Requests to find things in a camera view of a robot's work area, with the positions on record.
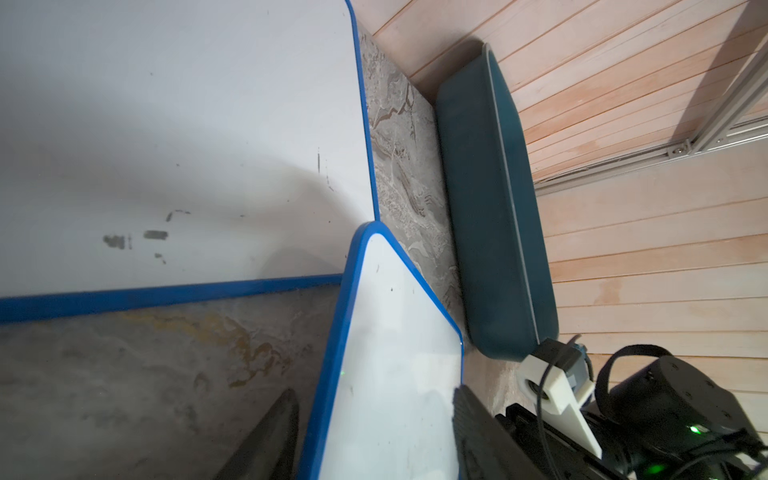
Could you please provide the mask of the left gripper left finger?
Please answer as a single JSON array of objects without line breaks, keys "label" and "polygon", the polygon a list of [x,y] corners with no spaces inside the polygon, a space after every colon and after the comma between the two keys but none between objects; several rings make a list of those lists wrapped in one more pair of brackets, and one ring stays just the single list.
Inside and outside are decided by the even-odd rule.
[{"label": "left gripper left finger", "polygon": [[299,433],[299,403],[288,388],[214,476],[215,479],[291,479]]}]

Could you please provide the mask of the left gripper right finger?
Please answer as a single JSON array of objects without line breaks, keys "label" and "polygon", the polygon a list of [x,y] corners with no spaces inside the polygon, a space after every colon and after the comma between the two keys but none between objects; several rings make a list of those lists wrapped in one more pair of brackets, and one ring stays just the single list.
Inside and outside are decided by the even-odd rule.
[{"label": "left gripper right finger", "polygon": [[466,385],[453,394],[461,479],[542,479],[543,473]]}]

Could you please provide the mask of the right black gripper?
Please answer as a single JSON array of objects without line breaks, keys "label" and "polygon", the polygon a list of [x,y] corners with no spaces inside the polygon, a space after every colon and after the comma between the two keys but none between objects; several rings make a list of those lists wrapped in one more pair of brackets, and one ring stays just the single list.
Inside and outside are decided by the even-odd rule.
[{"label": "right black gripper", "polygon": [[[542,446],[538,417],[522,405],[515,403],[508,406],[504,413],[496,414],[495,418],[534,465],[548,479],[555,479]],[[564,434],[546,423],[543,423],[543,426],[552,460],[558,468],[561,479],[624,478],[619,472]]]}]

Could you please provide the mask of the blue-framed whiteboard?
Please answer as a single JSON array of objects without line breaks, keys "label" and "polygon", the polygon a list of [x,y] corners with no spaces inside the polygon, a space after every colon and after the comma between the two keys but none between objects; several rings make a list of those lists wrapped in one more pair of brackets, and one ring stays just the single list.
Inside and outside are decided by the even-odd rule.
[{"label": "blue-framed whiteboard", "polygon": [[382,222],[350,245],[297,476],[457,479],[462,333]]},{"label": "blue-framed whiteboard", "polygon": [[1,320],[340,282],[379,216],[348,1],[5,1]]}]

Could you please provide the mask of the teal plastic storage box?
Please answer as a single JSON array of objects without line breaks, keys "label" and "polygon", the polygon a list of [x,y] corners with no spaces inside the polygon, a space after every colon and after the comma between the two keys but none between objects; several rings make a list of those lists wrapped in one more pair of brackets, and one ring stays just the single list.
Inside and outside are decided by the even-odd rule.
[{"label": "teal plastic storage box", "polygon": [[436,119],[468,334],[520,362],[559,322],[524,132],[490,45],[440,85]]}]

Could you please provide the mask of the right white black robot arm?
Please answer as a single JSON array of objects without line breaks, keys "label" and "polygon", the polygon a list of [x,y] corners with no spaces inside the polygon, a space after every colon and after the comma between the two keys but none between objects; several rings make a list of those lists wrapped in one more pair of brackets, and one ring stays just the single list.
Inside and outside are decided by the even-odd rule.
[{"label": "right white black robot arm", "polygon": [[624,347],[600,371],[547,339],[525,358],[502,428],[547,479],[764,479],[767,445],[736,397],[667,349]]}]

